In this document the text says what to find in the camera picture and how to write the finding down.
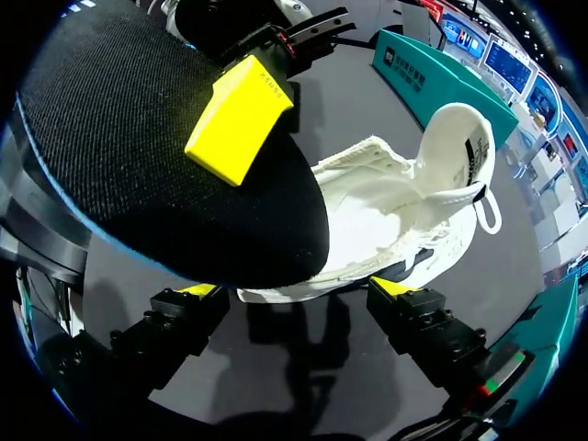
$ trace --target display screen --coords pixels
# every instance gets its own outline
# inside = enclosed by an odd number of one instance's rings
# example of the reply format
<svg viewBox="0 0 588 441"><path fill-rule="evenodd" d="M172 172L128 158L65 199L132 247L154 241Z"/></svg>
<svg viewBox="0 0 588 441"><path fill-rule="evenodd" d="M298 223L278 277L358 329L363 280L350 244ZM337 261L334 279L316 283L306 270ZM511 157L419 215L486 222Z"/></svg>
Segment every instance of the display screen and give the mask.
<svg viewBox="0 0 588 441"><path fill-rule="evenodd" d="M486 64L504 78L519 94L525 90L531 69L517 60L512 53L493 43Z"/></svg>
<svg viewBox="0 0 588 441"><path fill-rule="evenodd" d="M586 162L586 158L580 158L580 162L573 171L578 181L580 181L584 197L588 198L588 163Z"/></svg>
<svg viewBox="0 0 588 441"><path fill-rule="evenodd" d="M459 32L458 46L461 46L463 49L468 50L469 45L471 44L471 41L472 41L472 37L468 32L466 32L465 30L462 30L461 32Z"/></svg>
<svg viewBox="0 0 588 441"><path fill-rule="evenodd" d="M473 39L469 44L469 53L471 53L474 57L480 58L481 55L484 53L485 45L480 43L478 40Z"/></svg>
<svg viewBox="0 0 588 441"><path fill-rule="evenodd" d="M445 24L445 35L447 35L447 41L455 43L458 40L459 32L461 32L461 29L458 28L458 26L454 23L447 22Z"/></svg>
<svg viewBox="0 0 588 441"><path fill-rule="evenodd" d="M532 110L538 110L547 125L551 122L556 114L556 104L552 102L539 87L535 87L529 96L527 103Z"/></svg>
<svg viewBox="0 0 588 441"><path fill-rule="evenodd" d="M568 152L568 155L573 160L578 155L578 147L576 147L569 133L563 139L563 145L566 146L566 152Z"/></svg>

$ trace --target teal display stand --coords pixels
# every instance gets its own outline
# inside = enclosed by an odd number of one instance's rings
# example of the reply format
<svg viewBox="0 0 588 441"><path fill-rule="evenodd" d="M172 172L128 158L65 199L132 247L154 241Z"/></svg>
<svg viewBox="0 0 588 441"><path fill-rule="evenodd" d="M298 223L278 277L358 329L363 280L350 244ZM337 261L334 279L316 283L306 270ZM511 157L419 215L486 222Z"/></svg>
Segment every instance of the teal display stand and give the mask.
<svg viewBox="0 0 588 441"><path fill-rule="evenodd" d="M571 277L537 294L518 321L492 346L514 340L535 355L528 373L509 397L517 401L509 424L539 398L571 347L578 313L578 278Z"/></svg>
<svg viewBox="0 0 588 441"><path fill-rule="evenodd" d="M420 41L381 30L373 66L423 127L445 104L469 104L490 121L499 149L518 124L513 111L480 78Z"/></svg>

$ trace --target black fabric surface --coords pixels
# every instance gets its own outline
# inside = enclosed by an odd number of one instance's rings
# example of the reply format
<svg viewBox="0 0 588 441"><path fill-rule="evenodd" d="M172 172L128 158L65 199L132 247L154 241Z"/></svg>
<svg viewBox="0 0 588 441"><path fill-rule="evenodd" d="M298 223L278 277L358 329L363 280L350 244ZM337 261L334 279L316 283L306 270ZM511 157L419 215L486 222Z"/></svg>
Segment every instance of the black fabric surface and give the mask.
<svg viewBox="0 0 588 441"><path fill-rule="evenodd" d="M294 141L274 130L235 188L184 155L220 72L131 2L100 0L61 20L20 98L42 162L106 234L200 281L308 279L328 223Z"/></svg>

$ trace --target gray floor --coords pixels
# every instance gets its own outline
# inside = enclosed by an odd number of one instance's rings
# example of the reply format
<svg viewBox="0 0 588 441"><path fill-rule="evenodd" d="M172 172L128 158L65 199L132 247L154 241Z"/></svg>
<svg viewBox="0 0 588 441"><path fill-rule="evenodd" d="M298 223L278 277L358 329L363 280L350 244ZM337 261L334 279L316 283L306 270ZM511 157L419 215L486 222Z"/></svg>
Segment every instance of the gray floor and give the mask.
<svg viewBox="0 0 588 441"><path fill-rule="evenodd" d="M369 66L371 51L340 46L300 76L301 133L314 164L371 134L414 157L421 132L403 104ZM503 157L492 190L503 229L480 229L466 256L432 284L448 307L496 339L542 289L539 258L524 199ZM86 269L86 329L107 344L165 287L189 282L93 239ZM446 394L433 388L408 356L397 356L365 310L365 293L296 305L232 310L201 357L191 357L151 399L210 423L267 434L272 427L308 427L314 434L387 439L437 413Z"/></svg>

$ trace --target yellow block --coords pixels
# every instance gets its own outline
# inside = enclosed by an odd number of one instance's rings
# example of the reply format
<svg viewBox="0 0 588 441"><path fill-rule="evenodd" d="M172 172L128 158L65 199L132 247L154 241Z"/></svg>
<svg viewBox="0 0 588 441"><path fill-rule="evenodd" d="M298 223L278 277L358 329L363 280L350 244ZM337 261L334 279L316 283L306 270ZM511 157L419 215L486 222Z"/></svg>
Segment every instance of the yellow block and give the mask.
<svg viewBox="0 0 588 441"><path fill-rule="evenodd" d="M400 283L390 282L385 278L380 277L372 277L371 280L376 282L380 285L384 290L392 297L400 296L401 294L406 294L407 291L420 291L421 288L410 288L401 285Z"/></svg>
<svg viewBox="0 0 588 441"><path fill-rule="evenodd" d="M195 285L193 287L179 289L177 292L187 292L188 294L192 294L193 296L199 296L201 299L216 288L216 285L209 285L208 283L200 283L199 285Z"/></svg>
<svg viewBox="0 0 588 441"><path fill-rule="evenodd" d="M294 104L254 55L223 75L213 90L184 153L236 187L279 116Z"/></svg>

